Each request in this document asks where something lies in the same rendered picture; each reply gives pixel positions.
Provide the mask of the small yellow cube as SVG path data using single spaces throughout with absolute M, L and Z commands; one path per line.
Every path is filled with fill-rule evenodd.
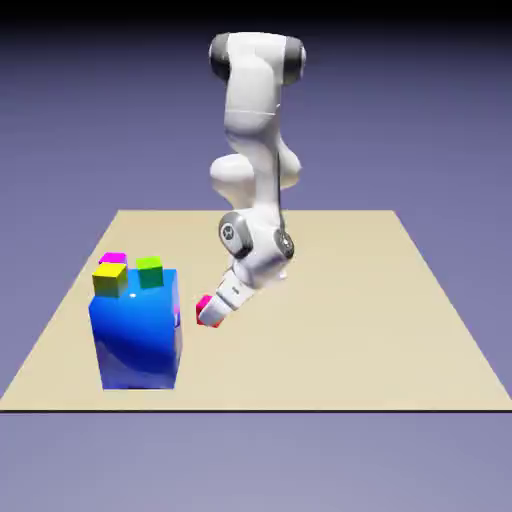
M 92 274 L 96 296 L 119 298 L 128 285 L 128 268 L 125 263 L 103 262 Z

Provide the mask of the small green cube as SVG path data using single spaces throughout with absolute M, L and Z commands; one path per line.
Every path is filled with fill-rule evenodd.
M 163 266 L 159 256 L 137 258 L 136 269 L 142 289 L 164 285 Z

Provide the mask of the large blue box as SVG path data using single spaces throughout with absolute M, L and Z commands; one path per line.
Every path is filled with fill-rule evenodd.
M 94 297 L 89 317 L 101 384 L 105 389 L 172 389 L 182 353 L 177 271 L 163 284 L 140 286 L 138 271 L 117 297 Z

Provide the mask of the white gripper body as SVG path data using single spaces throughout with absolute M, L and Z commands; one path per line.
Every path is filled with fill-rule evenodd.
M 204 295 L 198 302 L 198 323 L 219 325 L 232 312 L 232 308 L 217 294 Z

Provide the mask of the small red cube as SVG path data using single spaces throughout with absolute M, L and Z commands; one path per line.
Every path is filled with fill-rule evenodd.
M 223 313 L 218 309 L 216 297 L 204 295 L 196 304 L 198 325 L 217 328 L 223 321 Z

